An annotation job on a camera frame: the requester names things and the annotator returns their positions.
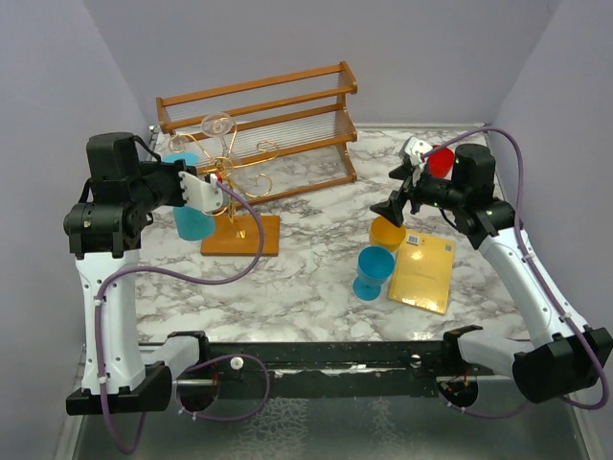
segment blue cup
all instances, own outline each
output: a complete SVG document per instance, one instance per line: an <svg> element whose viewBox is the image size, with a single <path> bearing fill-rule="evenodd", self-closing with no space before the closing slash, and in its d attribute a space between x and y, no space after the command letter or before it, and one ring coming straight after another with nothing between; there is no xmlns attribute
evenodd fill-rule
<svg viewBox="0 0 613 460"><path fill-rule="evenodd" d="M187 166L195 166L198 155L195 153L183 152L165 156L162 161L174 163L176 160L185 160ZM215 232L215 220L205 216L200 211L189 206L182 208L172 208L174 214L174 224L176 231L182 240L197 242L210 237Z"/></svg>
<svg viewBox="0 0 613 460"><path fill-rule="evenodd" d="M361 300L374 300L381 293L381 285L394 272L396 261L390 251L380 246L369 246L357 258L357 278L353 292Z"/></svg>

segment yellow card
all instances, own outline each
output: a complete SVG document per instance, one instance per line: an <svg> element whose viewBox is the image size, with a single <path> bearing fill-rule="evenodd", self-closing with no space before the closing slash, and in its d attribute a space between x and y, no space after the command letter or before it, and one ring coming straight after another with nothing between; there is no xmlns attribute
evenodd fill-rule
<svg viewBox="0 0 613 460"><path fill-rule="evenodd" d="M456 244L412 230L397 253L388 297L438 314L447 312Z"/></svg>

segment yellow bowl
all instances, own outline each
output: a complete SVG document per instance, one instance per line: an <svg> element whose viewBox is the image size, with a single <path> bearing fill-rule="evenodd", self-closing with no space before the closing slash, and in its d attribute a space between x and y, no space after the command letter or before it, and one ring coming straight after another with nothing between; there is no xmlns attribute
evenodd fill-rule
<svg viewBox="0 0 613 460"><path fill-rule="evenodd" d="M398 228L381 216L373 220L369 232L371 245L384 247L390 252L394 252L400 247L406 239L406 235L405 227Z"/></svg>

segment gold wire holder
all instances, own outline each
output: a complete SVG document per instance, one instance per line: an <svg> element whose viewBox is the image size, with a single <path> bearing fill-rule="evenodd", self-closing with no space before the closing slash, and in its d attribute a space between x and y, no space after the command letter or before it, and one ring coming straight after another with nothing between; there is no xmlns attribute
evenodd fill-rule
<svg viewBox="0 0 613 460"><path fill-rule="evenodd" d="M186 150L189 143L195 143L206 158L206 173L215 173L231 189L239 190L242 194L251 198L266 196L272 190L273 182L267 174L257 174L253 179L256 187L261 177L268 181L268 189L260 195L247 192L240 180L233 172L246 167L251 167L260 163L274 160L279 147L272 141L259 141L257 150L259 154L267 154L258 162L242 165L240 159L233 153L235 141L237 139L237 124L225 113L215 113L207 115L200 125L202 132L209 137L216 137L221 144L221 155L212 156L200 144L199 140L190 133L177 133L169 139L169 150L173 153L182 153ZM230 135L230 142L225 139ZM204 255L252 255L257 252L260 241L259 229L251 216L236 216L237 203L230 199L227 206L207 214L216 220L216 231L211 237L204 240L201 245L201 253ZM281 220L278 216L261 216L264 229L264 250L265 256L276 256L279 254L279 235Z"/></svg>

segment metal rod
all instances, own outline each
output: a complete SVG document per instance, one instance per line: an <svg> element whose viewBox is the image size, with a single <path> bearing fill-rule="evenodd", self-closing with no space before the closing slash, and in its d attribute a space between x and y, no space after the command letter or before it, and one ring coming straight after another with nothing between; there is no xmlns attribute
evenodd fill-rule
<svg viewBox="0 0 613 460"><path fill-rule="evenodd" d="M177 379L177 386L215 386L217 383L212 379Z"/></svg>

